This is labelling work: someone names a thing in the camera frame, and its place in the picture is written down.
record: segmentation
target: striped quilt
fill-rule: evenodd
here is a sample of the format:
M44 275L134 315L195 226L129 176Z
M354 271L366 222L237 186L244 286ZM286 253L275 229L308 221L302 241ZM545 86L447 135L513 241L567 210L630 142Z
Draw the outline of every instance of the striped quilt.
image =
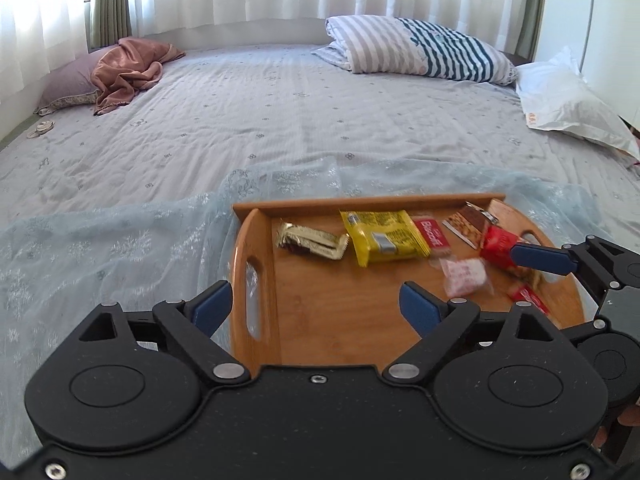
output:
M435 23L388 16L334 16L334 41L315 54L353 73L394 72L508 85L516 68L484 41Z

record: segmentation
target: brown cloth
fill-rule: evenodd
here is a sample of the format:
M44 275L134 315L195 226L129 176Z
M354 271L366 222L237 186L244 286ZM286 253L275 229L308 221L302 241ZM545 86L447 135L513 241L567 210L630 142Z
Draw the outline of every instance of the brown cloth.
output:
M184 56L170 43L143 38L122 38L91 72L91 82L100 95L94 115L104 115L128 105L140 90L153 88L162 77L162 63Z

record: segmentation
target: wooden surface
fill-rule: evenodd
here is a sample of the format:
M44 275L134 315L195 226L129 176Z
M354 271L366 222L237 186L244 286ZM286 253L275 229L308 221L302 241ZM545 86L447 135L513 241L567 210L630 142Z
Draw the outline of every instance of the wooden surface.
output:
M495 198L502 199L503 196L329 199L271 202L260 204L259 208L257 204L234 205L236 214L241 219L245 218L233 262L234 306L231 317L234 355L253 372L259 364L375 364L382 369L418 341L417 334L398 308L400 286L412 280L443 300L447 299L444 275L428 260L376 263L363 269L357 264L352 244L339 261L291 254L273 248L281 222L302 224L340 235L346 231L338 213L340 209L431 211L438 220L442 220L467 201L488 208ZM541 243L550 245L548 238L521 213L503 206L501 202L494 202L492 210L497 216L505 217L505 225L516 229L519 234L533 232ZM458 258L478 256L478 251L456 235L446 228L443 231ZM248 334L244 316L246 285L243 269L247 260L260 275L263 330L259 342ZM468 298L483 310L506 311L513 303L506 290L514 283L514 278L491 266L488 270L494 293L482 290ZM562 326L583 321L580 299L571 279L544 283L541 296Z

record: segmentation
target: light blue fabric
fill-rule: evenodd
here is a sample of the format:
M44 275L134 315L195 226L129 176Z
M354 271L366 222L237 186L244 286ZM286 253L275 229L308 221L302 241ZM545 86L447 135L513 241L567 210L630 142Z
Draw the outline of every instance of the light blue fabric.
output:
M233 203L488 191L506 193L556 244L581 242L586 234L609 238L579 186L424 160L252 166L233 171L217 191L180 202L15 222L0 232L0 460L15 466L39 446L22 403L24 387L96 304L149 310L162 300L192 298L228 276L239 227ZM226 325L214 340L229 348Z

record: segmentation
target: snack package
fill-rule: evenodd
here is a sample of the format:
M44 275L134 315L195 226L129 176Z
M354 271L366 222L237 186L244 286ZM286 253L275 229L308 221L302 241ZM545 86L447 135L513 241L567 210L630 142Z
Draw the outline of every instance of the snack package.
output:
M283 222L278 230L276 245L294 254L317 254L330 260L340 260L349 244L349 235L334 234L302 225Z
M341 211L342 221L353 239L358 265L429 256L427 243L406 211Z
M412 216L411 220L414 221L422 238L427 242L431 250L431 256L435 258L445 258L451 255L451 245L438 225L438 221L433 216L420 214Z
M483 286L491 287L482 258L442 260L445 275L444 291L448 298L458 298L475 292Z
M549 315L549 309L540 299L539 295L537 295L531 288L525 283L517 283L509 290L509 297L513 301L529 301L529 303L535 305L540 309L545 315Z
M482 236L487 228L490 225L497 225L497 223L498 219L495 216L469 202L460 211L442 221L442 224L453 234L474 249L480 248Z
M510 233L498 226L491 225L487 228L484 238L482 239L480 256L496 267L506 270L510 274L531 284L533 288L538 288L542 274L538 270L529 269L529 267L517 266L511 259L511 248L518 242L526 243L526 241L518 235Z

